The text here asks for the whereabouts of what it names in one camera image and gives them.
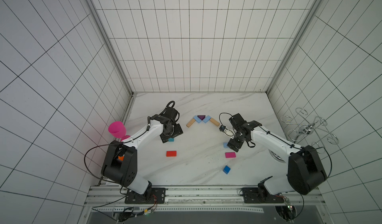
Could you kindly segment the natural wood block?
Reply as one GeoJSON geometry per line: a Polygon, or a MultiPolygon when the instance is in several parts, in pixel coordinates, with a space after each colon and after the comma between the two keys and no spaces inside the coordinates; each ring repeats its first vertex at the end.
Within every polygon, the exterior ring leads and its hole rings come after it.
{"type": "Polygon", "coordinates": [[[215,120],[214,118],[210,118],[210,122],[213,123],[217,127],[220,126],[220,123],[217,120],[215,120]]]}
{"type": "Polygon", "coordinates": [[[188,128],[190,128],[195,122],[196,122],[196,120],[195,120],[194,118],[192,118],[192,119],[186,124],[186,126],[187,126],[188,128]]]}

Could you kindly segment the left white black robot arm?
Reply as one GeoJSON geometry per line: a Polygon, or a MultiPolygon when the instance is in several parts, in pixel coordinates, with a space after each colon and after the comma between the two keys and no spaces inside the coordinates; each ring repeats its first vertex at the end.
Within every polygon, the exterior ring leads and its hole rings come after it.
{"type": "Polygon", "coordinates": [[[138,149],[160,137],[162,143],[183,134],[177,123],[180,113],[170,101],[165,109],[147,118],[147,125],[132,137],[113,141],[108,149],[101,168],[102,176],[148,200],[152,195],[152,183],[138,175],[138,149]]]}

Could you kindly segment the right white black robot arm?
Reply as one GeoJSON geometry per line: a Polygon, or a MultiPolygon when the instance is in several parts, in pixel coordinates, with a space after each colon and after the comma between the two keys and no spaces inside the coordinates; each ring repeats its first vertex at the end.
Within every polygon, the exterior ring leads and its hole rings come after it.
{"type": "Polygon", "coordinates": [[[307,195],[327,180],[327,173],[316,148],[292,143],[257,121],[244,120],[240,114],[231,116],[229,121],[234,130],[233,138],[227,145],[231,150],[238,152],[245,142],[259,143],[287,165],[284,174],[270,176],[258,184],[264,194],[277,195],[295,191],[307,195]]]}

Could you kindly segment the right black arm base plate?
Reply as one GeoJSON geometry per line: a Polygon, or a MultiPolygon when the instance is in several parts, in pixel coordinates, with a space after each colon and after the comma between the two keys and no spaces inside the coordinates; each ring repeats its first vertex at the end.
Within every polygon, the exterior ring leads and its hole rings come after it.
{"type": "Polygon", "coordinates": [[[245,204],[283,204],[284,198],[269,194],[265,189],[257,187],[242,188],[239,195],[245,204]]]}

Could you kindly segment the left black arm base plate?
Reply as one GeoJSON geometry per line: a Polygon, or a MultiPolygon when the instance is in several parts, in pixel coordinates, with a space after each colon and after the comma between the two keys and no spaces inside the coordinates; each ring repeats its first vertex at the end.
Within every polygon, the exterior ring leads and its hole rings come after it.
{"type": "Polygon", "coordinates": [[[164,204],[166,197],[166,188],[149,187],[144,194],[138,194],[130,189],[126,192],[125,204],[164,204]]]}

